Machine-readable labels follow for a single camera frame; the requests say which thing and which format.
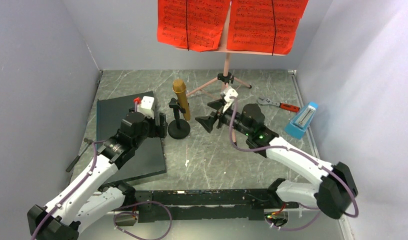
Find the pink tripod music stand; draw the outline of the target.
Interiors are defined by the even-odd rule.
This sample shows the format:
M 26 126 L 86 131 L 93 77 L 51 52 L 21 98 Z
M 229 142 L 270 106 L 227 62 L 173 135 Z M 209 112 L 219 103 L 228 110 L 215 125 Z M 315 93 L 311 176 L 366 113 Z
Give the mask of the pink tripod music stand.
M 185 12 L 185 36 L 186 36 L 186 40 L 185 40 L 185 42 L 186 42 L 186 46 L 187 46 L 187 50 L 189 51 L 190 50 L 190 42 L 189 42 L 189 27 L 188 27 L 188 8 L 187 8 L 187 6 L 188 6 L 188 4 L 186 4 L 186 12 Z M 218 74 L 217 75 L 217 77 L 215 77 L 215 78 L 213 78 L 212 80 L 210 80 L 210 81 L 208 81 L 208 82 L 206 82 L 205 84 L 203 84 L 203 85 L 201 85 L 201 86 L 199 86 L 199 87 L 197 87 L 196 89 L 194 89 L 194 90 L 192 90 L 192 91 L 186 91 L 185 90 L 185 94 L 186 94 L 186 97 L 185 97 L 185 99 L 186 98 L 189 98 L 189 97 L 191 97 L 193 94 L 195 94 L 195 93 L 197 93 L 197 92 L 202 92 L 202 93 L 205 93 L 205 94 L 207 94 L 207 95 L 209 95 L 210 97 L 212 97 L 213 99 L 218 99 L 216 96 L 214 96 L 214 95 L 212 95 L 211 93 L 208 93 L 208 92 L 206 92 L 205 90 L 204 90 L 204 88 L 206 88 L 207 86 L 209 86 L 210 84 L 212 84 L 212 83 L 215 83 L 215 82 L 217 82 L 217 81 L 221 81 L 222 82 L 222 84 L 221 84 L 221 94 L 222 94 L 222 99 L 223 99 L 223 97 L 224 97 L 224 94 L 226 94 L 227 93 L 227 95 L 228 96 L 231 96 L 231 95 L 233 95 L 234 93 L 236 93 L 236 91 L 235 90 L 231 90 L 231 85 L 230 84 L 233 84 L 233 82 L 234 81 L 237 81 L 238 83 L 240 83 L 240 85 L 241 86 L 245 86 L 245 87 L 247 87 L 247 88 L 249 88 L 249 89 L 251 89 L 252 88 L 252 86 L 250 85 L 250 84 L 248 84 L 248 83 L 246 83 L 246 82 L 244 82 L 244 81 L 242 81 L 242 80 L 240 80 L 239 78 L 237 78 L 237 77 L 234 77 L 233 75 L 232 75 L 232 73 L 230 73 L 229 72 L 229 67 L 230 67 L 230 60 L 231 60 L 231 53 L 240 53 L 240 54 L 254 54 L 254 55 L 276 55 L 275 53 L 274 53 L 274 49 L 275 49 L 275 46 L 276 46 L 276 35 L 277 35 L 277 27 L 276 27 L 276 12 L 275 12 L 275 5 L 272 5 L 271 6 L 272 8 L 271 8 L 271 12 L 272 12 L 272 18 L 273 18 L 273 27 L 274 27 L 274 30 L 273 30 L 273 35 L 274 35 L 274 37 L 273 37 L 273 44 L 272 44 L 272 50 L 271 50 L 271 52 L 257 52 L 257 51 L 238 51 L 238 50 L 229 50 L 229 49 L 227 49 L 226 48 L 226 44 L 225 44 L 225 42 L 227 41 L 224 37 L 225 37 L 225 35 L 227 36 L 227 34 L 228 33 L 222 33 L 222 39 L 223 40 L 221 40 L 221 42 L 222 42 L 222 45 L 219 47 L 219 49 L 220 50 L 217 50 L 216 52 L 223 52 L 223 53 L 226 53 L 226 56 L 225 56 L 225 61 L 224 61 L 224 67 L 223 67 L 223 73 L 220 73 L 220 74 Z

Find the gold microphone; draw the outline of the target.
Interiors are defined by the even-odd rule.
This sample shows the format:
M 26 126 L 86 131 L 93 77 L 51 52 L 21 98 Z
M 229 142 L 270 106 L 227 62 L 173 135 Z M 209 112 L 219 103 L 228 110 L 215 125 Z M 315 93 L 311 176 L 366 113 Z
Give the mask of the gold microphone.
M 180 107 L 185 111 L 185 113 L 183 113 L 184 119 L 186 121 L 189 121 L 191 119 L 191 113 L 186 93 L 187 91 L 186 84 L 180 78 L 175 79 L 172 84 L 172 90 L 177 96 L 177 100 L 179 102 Z

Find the blue metronome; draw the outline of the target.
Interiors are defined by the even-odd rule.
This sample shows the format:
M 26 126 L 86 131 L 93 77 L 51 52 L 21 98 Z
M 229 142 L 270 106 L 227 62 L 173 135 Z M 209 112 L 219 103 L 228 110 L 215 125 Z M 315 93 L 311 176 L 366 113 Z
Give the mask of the blue metronome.
M 313 117 L 318 109 L 319 105 L 310 101 L 304 107 L 300 108 L 297 114 L 288 122 L 284 131 L 295 139 L 301 139 L 307 129 Z

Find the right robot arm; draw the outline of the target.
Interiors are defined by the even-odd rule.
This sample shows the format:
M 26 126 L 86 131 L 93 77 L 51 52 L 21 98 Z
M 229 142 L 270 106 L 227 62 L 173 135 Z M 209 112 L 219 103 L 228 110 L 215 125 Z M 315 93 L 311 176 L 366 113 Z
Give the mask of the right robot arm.
M 238 111 L 236 97 L 208 103 L 214 111 L 195 120 L 208 132 L 228 126 L 247 137 L 247 148 L 232 146 L 241 152 L 254 152 L 277 161 L 304 177 L 307 183 L 276 180 L 267 194 L 268 203 L 279 208 L 285 202 L 296 202 L 315 207 L 332 219 L 343 215 L 357 218 L 360 209 L 356 197 L 359 192 L 351 169 L 343 162 L 336 164 L 314 157 L 293 146 L 265 125 L 265 115 L 256 103 L 246 104 Z

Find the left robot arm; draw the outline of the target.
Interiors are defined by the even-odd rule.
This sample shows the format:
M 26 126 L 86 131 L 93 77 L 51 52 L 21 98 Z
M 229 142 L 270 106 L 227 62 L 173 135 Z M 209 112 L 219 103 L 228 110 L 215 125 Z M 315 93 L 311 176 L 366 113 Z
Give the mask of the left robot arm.
M 31 239 L 76 240 L 107 212 L 131 209 L 136 203 L 136 190 L 126 183 L 111 186 L 98 196 L 94 193 L 135 156 L 144 140 L 165 138 L 167 128 L 162 112 L 154 117 L 130 110 L 116 134 L 93 149 L 91 161 L 73 182 L 46 205 L 36 204 L 28 211 Z

